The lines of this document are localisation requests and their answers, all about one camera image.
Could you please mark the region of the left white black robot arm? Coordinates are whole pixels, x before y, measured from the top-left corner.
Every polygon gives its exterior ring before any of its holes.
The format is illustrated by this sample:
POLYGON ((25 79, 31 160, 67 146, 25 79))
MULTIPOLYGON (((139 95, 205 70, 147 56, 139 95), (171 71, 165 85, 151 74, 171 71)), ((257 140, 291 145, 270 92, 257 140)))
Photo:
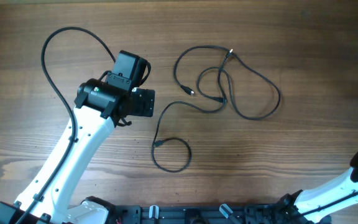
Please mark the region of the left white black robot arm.
POLYGON ((0 223, 107 223, 115 206, 89 197, 69 208, 97 149, 128 115, 151 117, 155 92, 141 89, 151 71, 146 59, 120 51, 112 70, 82 83, 71 118, 52 153, 13 204, 0 202, 0 223))

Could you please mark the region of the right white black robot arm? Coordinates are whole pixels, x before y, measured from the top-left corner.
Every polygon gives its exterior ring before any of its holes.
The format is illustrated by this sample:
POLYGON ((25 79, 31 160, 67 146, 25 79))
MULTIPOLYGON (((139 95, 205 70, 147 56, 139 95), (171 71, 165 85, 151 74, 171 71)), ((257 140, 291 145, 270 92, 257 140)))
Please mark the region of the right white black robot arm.
POLYGON ((326 216, 358 203, 358 151, 350 168, 323 185, 289 195, 280 209, 283 223, 319 223, 326 216))

